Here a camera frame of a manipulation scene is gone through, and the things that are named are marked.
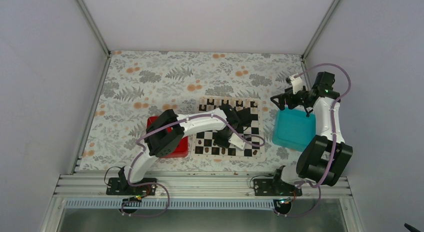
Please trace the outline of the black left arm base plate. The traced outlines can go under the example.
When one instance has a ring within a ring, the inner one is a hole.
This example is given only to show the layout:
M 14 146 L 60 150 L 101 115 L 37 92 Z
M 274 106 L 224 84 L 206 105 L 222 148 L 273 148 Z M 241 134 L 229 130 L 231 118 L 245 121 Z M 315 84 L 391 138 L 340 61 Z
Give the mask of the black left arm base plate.
M 141 183 L 152 183 L 157 182 L 156 178 L 145 178 L 138 186 L 130 186 L 121 182 L 117 177 L 110 178 L 107 182 L 108 186 L 106 188 L 106 195 L 128 195 L 128 196 L 146 196 L 146 195 L 155 195 L 156 187 L 152 188 L 152 185 L 143 185 Z

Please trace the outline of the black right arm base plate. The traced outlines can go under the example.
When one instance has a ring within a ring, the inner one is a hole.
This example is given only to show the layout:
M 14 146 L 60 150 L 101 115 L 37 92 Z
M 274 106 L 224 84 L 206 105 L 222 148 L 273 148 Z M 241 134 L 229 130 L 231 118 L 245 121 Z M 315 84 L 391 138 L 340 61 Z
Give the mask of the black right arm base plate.
M 271 178 L 254 178 L 251 184 L 255 196 L 302 196 L 301 189 Z

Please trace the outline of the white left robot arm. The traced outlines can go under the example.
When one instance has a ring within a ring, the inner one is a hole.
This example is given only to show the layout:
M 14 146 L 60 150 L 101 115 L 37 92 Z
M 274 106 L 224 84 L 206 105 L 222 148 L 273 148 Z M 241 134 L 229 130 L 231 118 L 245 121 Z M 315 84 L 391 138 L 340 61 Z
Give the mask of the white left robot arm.
M 228 104 L 188 115 L 176 114 L 173 109 L 164 111 L 147 127 L 145 135 L 136 140 L 136 145 L 141 147 L 139 154 L 119 170 L 120 189 L 126 194 L 135 193 L 149 168 L 159 158 L 174 152 L 180 141 L 190 135 L 215 131 L 210 139 L 201 143 L 203 152 L 213 145 L 225 150 L 234 147 L 243 150 L 247 144 L 259 147 L 259 144 L 248 140 L 250 135 L 243 136 L 244 129 L 250 127 L 256 118 L 251 108 L 237 110 Z

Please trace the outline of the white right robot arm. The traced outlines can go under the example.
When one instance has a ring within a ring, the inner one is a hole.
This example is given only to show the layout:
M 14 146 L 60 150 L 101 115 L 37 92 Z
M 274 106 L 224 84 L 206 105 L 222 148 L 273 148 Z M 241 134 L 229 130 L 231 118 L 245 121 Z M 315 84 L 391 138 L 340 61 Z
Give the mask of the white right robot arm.
M 272 142 L 301 155 L 295 166 L 282 169 L 271 181 L 271 190 L 284 195 L 290 184 L 300 179 L 333 186 L 353 154 L 340 130 L 340 93 L 333 90 L 335 76 L 319 72 L 310 90 L 298 74 L 286 81 L 291 87 L 270 99 L 279 108 Z

